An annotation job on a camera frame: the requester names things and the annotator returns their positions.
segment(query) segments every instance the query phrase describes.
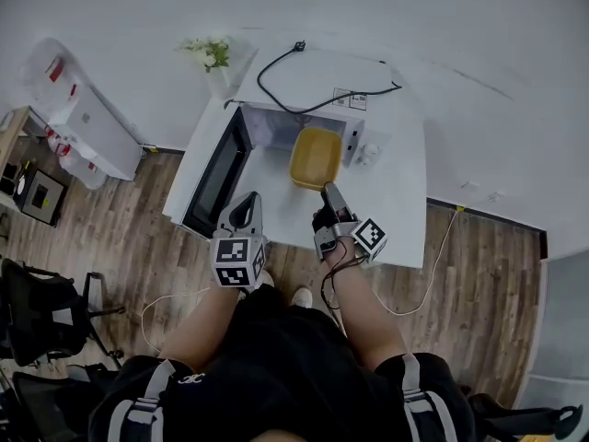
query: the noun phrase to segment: black shirt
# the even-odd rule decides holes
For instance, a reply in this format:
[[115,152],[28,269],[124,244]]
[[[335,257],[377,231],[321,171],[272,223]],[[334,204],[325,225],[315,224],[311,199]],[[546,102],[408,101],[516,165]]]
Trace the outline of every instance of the black shirt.
[[[250,440],[271,429],[307,441],[411,439],[401,356],[371,372],[320,311],[274,311],[252,318],[237,310],[219,356],[203,375],[175,363],[179,380],[162,396],[164,440]],[[422,389],[445,400],[458,440],[470,440],[472,415],[447,364],[435,355],[417,357]],[[144,396],[159,362],[135,357],[124,365],[116,389],[92,418],[91,440],[106,440],[114,405]]]

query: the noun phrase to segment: label sticker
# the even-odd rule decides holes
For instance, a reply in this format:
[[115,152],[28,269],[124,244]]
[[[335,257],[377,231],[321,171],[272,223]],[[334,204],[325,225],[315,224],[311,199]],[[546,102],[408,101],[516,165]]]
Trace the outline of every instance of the label sticker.
[[350,108],[355,110],[366,111],[366,95],[352,95],[350,100]]
[[[346,95],[348,93],[350,93],[350,90],[346,90],[345,88],[334,88],[333,98],[339,97],[341,95]],[[335,101],[331,102],[331,104],[337,105],[339,107],[350,108],[350,97],[346,97],[345,99],[336,99]]]

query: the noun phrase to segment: person's left arm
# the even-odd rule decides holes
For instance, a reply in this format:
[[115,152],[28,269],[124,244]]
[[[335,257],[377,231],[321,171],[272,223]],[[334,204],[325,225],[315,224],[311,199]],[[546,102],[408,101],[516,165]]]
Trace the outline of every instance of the person's left arm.
[[204,368],[225,337],[238,297],[239,288],[211,286],[189,317],[166,337],[159,357],[177,360],[195,372]]

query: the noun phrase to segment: backpack strap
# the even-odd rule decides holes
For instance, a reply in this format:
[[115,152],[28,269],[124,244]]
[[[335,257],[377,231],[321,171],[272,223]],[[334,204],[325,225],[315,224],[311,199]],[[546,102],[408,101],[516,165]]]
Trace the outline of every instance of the backpack strap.
[[120,442],[123,429],[125,434],[133,435],[133,440],[163,442],[164,412],[159,395],[175,372],[169,360],[162,362],[150,378],[143,398],[123,400],[117,405],[110,417],[108,442]]
[[413,442],[420,442],[420,433],[415,424],[416,414],[436,413],[442,427],[446,442],[457,442],[456,430],[445,402],[433,391],[420,388],[420,363],[413,354],[404,354],[405,375],[403,376],[404,409]]

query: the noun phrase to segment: black power cord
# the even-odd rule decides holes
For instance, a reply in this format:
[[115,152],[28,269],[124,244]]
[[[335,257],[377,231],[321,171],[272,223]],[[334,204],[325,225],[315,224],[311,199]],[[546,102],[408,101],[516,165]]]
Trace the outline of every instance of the black power cord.
[[281,55],[280,57],[277,57],[276,59],[274,59],[271,63],[269,63],[268,65],[266,65],[258,74],[258,86],[262,89],[262,91],[268,95],[273,101],[274,103],[276,103],[280,108],[282,108],[284,111],[286,111],[287,113],[291,113],[291,114],[305,114],[305,113],[309,113],[311,111],[314,110],[318,110],[321,107],[324,107],[325,105],[329,105],[330,103],[333,103],[334,101],[337,101],[339,99],[347,99],[348,97],[352,97],[353,95],[364,95],[364,96],[368,96],[368,95],[383,95],[385,93],[388,92],[393,92],[395,90],[399,90],[400,88],[402,88],[402,86],[397,85],[395,82],[393,82],[391,80],[391,84],[393,84],[393,87],[391,88],[386,88],[385,90],[378,90],[377,92],[356,92],[356,91],[351,91],[350,93],[346,93],[344,95],[339,95],[338,97],[334,97],[333,99],[329,99],[327,101],[324,101],[323,103],[319,103],[318,105],[314,106],[313,108],[308,108],[306,110],[291,110],[289,108],[286,108],[276,97],[273,96],[273,94],[265,87],[262,85],[261,83],[261,77],[264,75],[264,73],[270,69],[273,65],[275,65],[277,62],[281,61],[282,59],[284,59],[284,57],[286,57],[287,55],[290,55],[294,52],[302,52],[305,50],[305,42],[304,41],[298,41],[295,45],[294,48],[291,49],[289,52],[285,52],[283,55]]
[[337,272],[342,271],[343,269],[347,269],[349,267],[354,267],[356,265],[360,265],[362,262],[364,262],[368,258],[368,256],[363,255],[362,257],[354,257],[353,259],[349,259],[348,261],[341,263],[341,261],[343,261],[343,258],[346,255],[348,255],[348,248],[340,239],[338,239],[338,242],[343,246],[343,248],[345,249],[345,252],[341,256],[341,259],[333,267],[331,267],[331,270],[323,277],[323,281],[321,282],[321,299],[325,303],[325,306],[327,307],[331,317],[336,321],[336,323],[338,323],[338,326],[340,326],[340,322],[338,321],[338,318],[336,317],[335,313],[333,312],[334,310],[340,309],[340,308],[339,307],[334,308],[329,303],[328,299],[325,297],[325,283],[329,279],[331,279],[331,289],[333,290],[333,293],[335,293],[335,288],[333,286],[333,276]]

